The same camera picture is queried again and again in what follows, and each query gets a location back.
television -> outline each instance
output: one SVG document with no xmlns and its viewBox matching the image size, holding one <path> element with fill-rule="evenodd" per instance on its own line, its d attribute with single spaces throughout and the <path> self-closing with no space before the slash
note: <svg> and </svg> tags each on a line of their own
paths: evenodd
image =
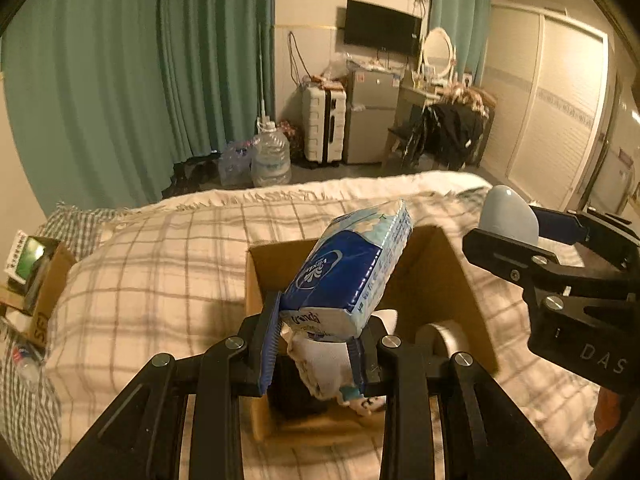
<svg viewBox="0 0 640 480">
<path fill-rule="evenodd" d="M 421 26 L 421 18 L 406 12 L 347 0 L 344 43 L 416 56 Z"/>
</svg>

white suitcase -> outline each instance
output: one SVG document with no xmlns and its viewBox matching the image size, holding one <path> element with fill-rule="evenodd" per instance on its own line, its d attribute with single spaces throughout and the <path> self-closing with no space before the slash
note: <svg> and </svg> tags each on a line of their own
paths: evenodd
<svg viewBox="0 0 640 480">
<path fill-rule="evenodd" d="M 347 94 L 309 86 L 302 97 L 306 160 L 326 164 L 341 160 Z"/>
</svg>

green curtain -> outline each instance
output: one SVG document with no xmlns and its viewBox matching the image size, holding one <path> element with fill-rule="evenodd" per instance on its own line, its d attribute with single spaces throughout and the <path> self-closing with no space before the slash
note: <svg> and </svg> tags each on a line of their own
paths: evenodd
<svg viewBox="0 0 640 480">
<path fill-rule="evenodd" d="M 484 70 L 484 49 L 489 33 L 491 0 L 431 0 L 429 30 L 442 27 L 456 47 L 458 77 L 465 69 L 479 81 Z"/>
<path fill-rule="evenodd" d="M 273 0 L 27 0 L 2 41 L 18 154 L 45 213 L 156 202 L 173 163 L 254 133 Z"/>
</svg>

refrigerator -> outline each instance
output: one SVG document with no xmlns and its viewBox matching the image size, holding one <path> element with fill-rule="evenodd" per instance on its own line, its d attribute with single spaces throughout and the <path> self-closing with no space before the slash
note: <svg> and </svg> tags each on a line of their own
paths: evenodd
<svg viewBox="0 0 640 480">
<path fill-rule="evenodd" d="M 347 164 L 381 162 L 388 129 L 394 125 L 400 76 L 354 70 L 347 85 L 342 159 Z"/>
</svg>

blue tissue package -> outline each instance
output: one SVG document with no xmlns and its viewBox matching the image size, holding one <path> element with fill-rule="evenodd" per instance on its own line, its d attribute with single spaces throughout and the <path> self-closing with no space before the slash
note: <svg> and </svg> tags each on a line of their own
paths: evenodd
<svg viewBox="0 0 640 480">
<path fill-rule="evenodd" d="M 282 320 L 316 341 L 358 337 L 412 229 L 404 200 L 334 219 L 282 295 Z"/>
</svg>

